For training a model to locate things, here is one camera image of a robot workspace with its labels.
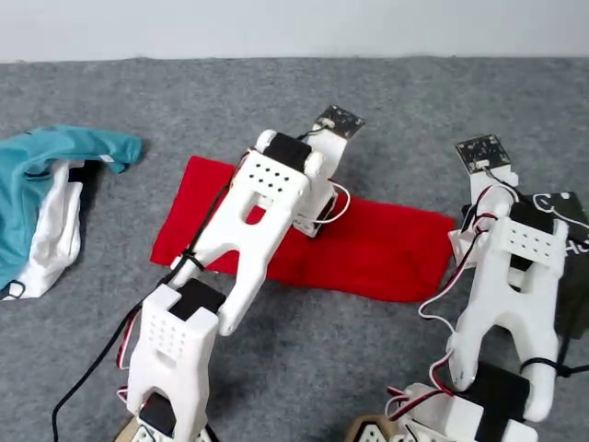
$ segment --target black cable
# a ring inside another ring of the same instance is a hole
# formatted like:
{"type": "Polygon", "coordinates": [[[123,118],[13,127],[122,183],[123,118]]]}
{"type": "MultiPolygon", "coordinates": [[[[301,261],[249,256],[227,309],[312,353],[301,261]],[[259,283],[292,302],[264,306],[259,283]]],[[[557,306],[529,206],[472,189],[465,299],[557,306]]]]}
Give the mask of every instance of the black cable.
{"type": "Polygon", "coordinates": [[[415,433],[413,433],[413,430],[411,430],[411,427],[410,427],[410,426],[408,426],[407,424],[405,424],[405,428],[407,428],[407,431],[409,431],[409,432],[410,432],[410,434],[411,434],[411,437],[413,437],[413,440],[414,440],[415,442],[420,442],[420,439],[418,439],[418,438],[417,438],[417,435],[416,435],[415,433]]]}
{"type": "Polygon", "coordinates": [[[315,130],[311,130],[308,132],[305,132],[304,134],[300,134],[296,137],[297,140],[299,141],[303,141],[305,138],[307,138],[310,135],[314,135],[314,134],[318,134],[319,132],[321,132],[323,129],[327,129],[328,126],[326,124],[322,125],[321,127],[319,127],[318,129],[315,130]]]}
{"type": "Polygon", "coordinates": [[[125,328],[125,324],[127,323],[127,321],[129,321],[129,319],[141,309],[141,305],[144,302],[145,298],[146,297],[144,297],[141,301],[139,301],[137,304],[135,304],[133,306],[133,308],[131,308],[131,310],[129,310],[129,312],[125,315],[125,317],[123,318],[123,320],[121,321],[121,323],[119,324],[119,326],[117,327],[115,332],[112,334],[112,336],[110,337],[109,341],[104,346],[104,348],[102,349],[100,354],[97,356],[97,358],[94,360],[94,362],[90,365],[88,370],[86,370],[86,373],[84,373],[84,375],[82,375],[82,377],[76,382],[76,384],[67,393],[65,393],[65,396],[63,396],[60,399],[60,401],[57,402],[57,405],[55,405],[55,408],[53,408],[53,411],[52,411],[53,442],[59,441],[59,434],[57,431],[57,413],[65,405],[65,403],[68,402],[72,396],[74,396],[74,394],[80,389],[80,387],[82,387],[82,385],[84,385],[84,383],[87,381],[87,379],[92,375],[92,373],[94,373],[94,370],[96,370],[98,368],[98,366],[100,365],[102,360],[109,353],[112,346],[117,342],[117,339],[119,338],[119,335],[121,334],[122,330],[125,328]]]}
{"type": "Polygon", "coordinates": [[[204,427],[204,429],[205,429],[205,430],[206,430],[206,432],[208,433],[208,435],[209,435],[209,438],[211,439],[211,442],[221,442],[221,441],[219,440],[219,438],[217,437],[217,435],[214,433],[214,431],[213,431],[213,429],[211,428],[211,426],[210,426],[210,425],[208,425],[208,424],[207,424],[207,425],[204,427]]]}
{"type": "MultiPolygon", "coordinates": [[[[214,214],[214,211],[216,209],[216,206],[221,201],[221,197],[225,194],[225,192],[229,189],[229,187],[231,187],[231,181],[235,177],[237,171],[239,170],[239,167],[241,166],[241,163],[243,162],[243,159],[246,157],[247,154],[248,154],[248,152],[246,152],[241,157],[241,159],[239,159],[239,163],[237,164],[236,169],[234,170],[233,174],[231,175],[231,178],[223,186],[223,188],[221,189],[221,191],[219,191],[219,193],[217,193],[216,196],[214,197],[214,200],[211,203],[209,209],[207,210],[207,213],[204,216],[204,219],[203,219],[201,225],[199,226],[199,228],[198,228],[196,234],[194,235],[194,237],[192,238],[192,241],[191,241],[190,246],[182,252],[182,257],[180,258],[179,263],[174,267],[174,269],[172,269],[172,271],[170,273],[168,273],[166,276],[164,276],[162,279],[160,279],[158,281],[158,283],[157,283],[156,286],[159,286],[159,285],[162,285],[162,284],[167,284],[172,279],[174,279],[174,277],[178,274],[179,269],[181,269],[182,266],[187,261],[194,262],[194,264],[198,268],[200,268],[201,270],[204,269],[204,266],[202,266],[202,264],[194,256],[194,253],[192,252],[192,249],[194,248],[194,246],[196,245],[197,241],[201,237],[202,232],[204,231],[204,228],[207,226],[207,224],[209,223],[209,221],[213,217],[213,214],[214,214]]],[[[82,375],[82,377],[76,382],[76,384],[71,389],[69,389],[69,391],[67,393],[65,393],[65,395],[59,400],[59,402],[57,402],[57,405],[55,405],[55,407],[53,408],[53,411],[52,411],[53,442],[59,442],[59,432],[58,432],[58,429],[57,429],[57,413],[61,410],[61,408],[65,405],[65,403],[68,402],[72,398],[72,396],[74,396],[74,394],[78,390],[80,390],[80,388],[84,385],[84,383],[88,380],[88,378],[90,378],[90,376],[92,376],[92,373],[94,373],[94,371],[98,368],[98,366],[100,365],[100,363],[104,360],[104,358],[106,357],[106,355],[109,353],[109,351],[112,348],[112,346],[117,342],[117,339],[119,338],[119,335],[124,330],[126,323],[131,319],[131,317],[133,315],[135,315],[141,309],[141,306],[143,305],[144,300],[148,296],[149,295],[143,297],[143,299],[141,299],[137,304],[135,304],[127,312],[127,314],[125,315],[125,317],[119,323],[119,326],[117,327],[117,329],[115,330],[115,332],[112,334],[112,336],[110,336],[109,341],[106,343],[106,345],[104,346],[104,348],[102,349],[102,351],[98,354],[98,356],[96,357],[96,359],[94,360],[94,362],[86,370],[86,373],[84,373],[84,375],[82,375]]]]}
{"type": "Polygon", "coordinates": [[[578,305],[576,306],[576,309],[572,313],[571,320],[567,324],[567,328],[562,335],[562,343],[560,345],[559,355],[557,357],[556,362],[546,359],[544,357],[532,357],[521,365],[520,373],[524,371],[524,369],[527,366],[531,366],[532,364],[544,364],[546,366],[551,366],[556,370],[557,376],[561,378],[570,378],[572,375],[589,371],[589,365],[569,367],[564,364],[564,361],[567,357],[567,353],[569,353],[569,346],[571,344],[572,339],[572,331],[574,330],[574,327],[577,325],[577,322],[581,317],[581,313],[583,312],[584,304],[585,302],[587,302],[588,299],[589,293],[579,301],[578,305]]]}

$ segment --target teal shirt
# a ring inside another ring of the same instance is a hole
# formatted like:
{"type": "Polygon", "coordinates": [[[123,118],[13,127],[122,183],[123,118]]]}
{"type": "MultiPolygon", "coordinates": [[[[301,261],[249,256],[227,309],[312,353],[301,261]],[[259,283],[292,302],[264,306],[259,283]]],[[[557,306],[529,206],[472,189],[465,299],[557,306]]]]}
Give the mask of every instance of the teal shirt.
{"type": "Polygon", "coordinates": [[[140,138],[85,127],[45,127],[0,141],[0,289],[29,259],[55,159],[100,160],[119,173],[140,155],[140,138]]]}

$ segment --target red cloth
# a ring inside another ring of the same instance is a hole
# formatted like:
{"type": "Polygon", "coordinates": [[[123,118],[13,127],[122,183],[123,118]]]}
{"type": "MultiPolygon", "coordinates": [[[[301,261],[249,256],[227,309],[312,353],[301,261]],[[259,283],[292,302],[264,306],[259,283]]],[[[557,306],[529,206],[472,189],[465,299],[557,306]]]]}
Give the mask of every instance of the red cloth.
{"type": "MultiPolygon", "coordinates": [[[[151,261],[170,265],[189,245],[215,195],[234,167],[192,157],[151,261]]],[[[338,198],[333,213],[345,203],[338,198]]],[[[263,212],[251,216],[260,218],[263,212]]],[[[353,196],[347,213],[316,238],[291,228],[272,257],[268,277],[287,285],[318,287],[385,301],[423,301],[437,290],[450,257],[447,216],[353,196]]],[[[237,253],[209,269],[235,273],[237,253]]]]}

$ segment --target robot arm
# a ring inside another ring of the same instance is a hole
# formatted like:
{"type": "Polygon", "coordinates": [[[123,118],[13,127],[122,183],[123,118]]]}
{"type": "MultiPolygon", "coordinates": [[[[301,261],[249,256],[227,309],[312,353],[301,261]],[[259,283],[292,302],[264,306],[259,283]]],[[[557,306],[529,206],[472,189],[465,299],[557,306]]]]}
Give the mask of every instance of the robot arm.
{"type": "Polygon", "coordinates": [[[363,124],[331,106],[305,135],[306,143],[262,133],[194,247],[175,260],[173,277],[144,301],[127,408],[155,441],[209,437],[205,408],[216,335],[227,336],[239,325],[289,227],[314,237],[321,222],[329,222],[338,195],[329,178],[363,124]],[[252,225],[247,218],[256,206],[265,213],[252,225]],[[238,250],[239,262],[235,285],[225,297],[195,278],[230,250],[238,250]]]}
{"type": "Polygon", "coordinates": [[[496,137],[456,149],[470,174],[472,205],[465,225],[449,238],[456,261],[476,266],[468,306],[447,345],[456,394],[408,387],[402,396],[409,404],[433,396],[393,413],[402,436],[391,440],[411,441],[410,428],[420,442],[536,442],[536,431],[521,421],[539,422],[549,414],[555,369],[532,364],[518,376],[480,362],[479,352],[485,334],[499,325],[512,334],[521,363],[556,360],[553,324],[568,227],[551,217],[538,222],[541,214],[519,201],[517,175],[496,137]]]}

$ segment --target floor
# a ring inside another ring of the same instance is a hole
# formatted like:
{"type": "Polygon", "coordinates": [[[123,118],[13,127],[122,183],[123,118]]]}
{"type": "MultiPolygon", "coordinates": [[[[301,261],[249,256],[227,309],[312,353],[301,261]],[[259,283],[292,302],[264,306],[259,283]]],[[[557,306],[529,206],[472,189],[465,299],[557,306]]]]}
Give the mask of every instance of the floor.
{"type": "MultiPolygon", "coordinates": [[[[190,155],[235,162],[262,130],[299,134],[332,102],[367,120],[337,173],[357,195],[458,217],[468,177],[453,144],[497,134],[523,190],[572,190],[589,204],[589,60],[0,65],[0,136],[68,123],[147,140],[139,166],[100,176],[83,254],[59,284],[0,305],[4,440],[52,439],[53,405],[163,274],[150,248],[190,155]]],[[[455,320],[471,281],[468,273],[437,311],[455,320]]],[[[211,424],[223,441],[340,441],[355,416],[382,411],[386,385],[425,381],[446,338],[414,305],[267,283],[237,331],[217,341],[211,424]]],[[[589,360],[587,344],[572,345],[572,365],[589,360]]],[[[491,333],[483,356],[516,367],[504,332],[491,333]]],[[[63,441],[110,440],[124,424],[114,357],[62,410],[63,441]]],[[[559,379],[540,440],[583,439],[588,394],[589,375],[559,379]]]]}

